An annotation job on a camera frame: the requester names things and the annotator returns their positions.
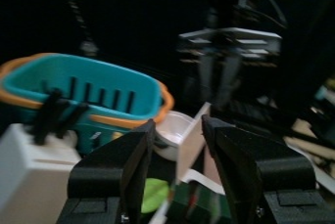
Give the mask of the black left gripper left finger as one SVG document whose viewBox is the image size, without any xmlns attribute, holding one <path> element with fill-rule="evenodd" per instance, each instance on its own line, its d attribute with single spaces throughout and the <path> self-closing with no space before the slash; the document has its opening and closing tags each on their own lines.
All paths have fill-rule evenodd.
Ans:
<svg viewBox="0 0 335 224">
<path fill-rule="evenodd" d="M 79 161 L 57 224 L 140 224 L 155 131 L 151 119 Z"/>
</svg>

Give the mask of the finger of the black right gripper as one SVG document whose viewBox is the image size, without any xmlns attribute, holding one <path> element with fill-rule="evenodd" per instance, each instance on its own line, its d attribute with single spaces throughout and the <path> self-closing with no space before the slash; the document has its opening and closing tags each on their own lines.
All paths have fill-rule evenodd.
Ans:
<svg viewBox="0 0 335 224">
<path fill-rule="evenodd" d="M 204 101 L 212 98 L 212 77 L 213 77 L 215 58 L 211 55 L 199 57 L 197 71 L 200 83 L 200 97 Z"/>
<path fill-rule="evenodd" d="M 230 102 L 242 62 L 243 58 L 240 56 L 230 56 L 226 59 L 226 66 L 222 72 L 220 87 L 216 98 L 216 104 L 219 108 L 224 108 Z"/>
</svg>

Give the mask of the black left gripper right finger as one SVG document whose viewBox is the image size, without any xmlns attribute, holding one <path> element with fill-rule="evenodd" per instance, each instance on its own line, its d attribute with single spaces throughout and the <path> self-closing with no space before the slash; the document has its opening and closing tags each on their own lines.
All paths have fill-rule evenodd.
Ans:
<svg viewBox="0 0 335 224">
<path fill-rule="evenodd" d="M 208 115 L 201 129 L 234 224 L 335 224 L 335 209 L 301 153 Z"/>
</svg>

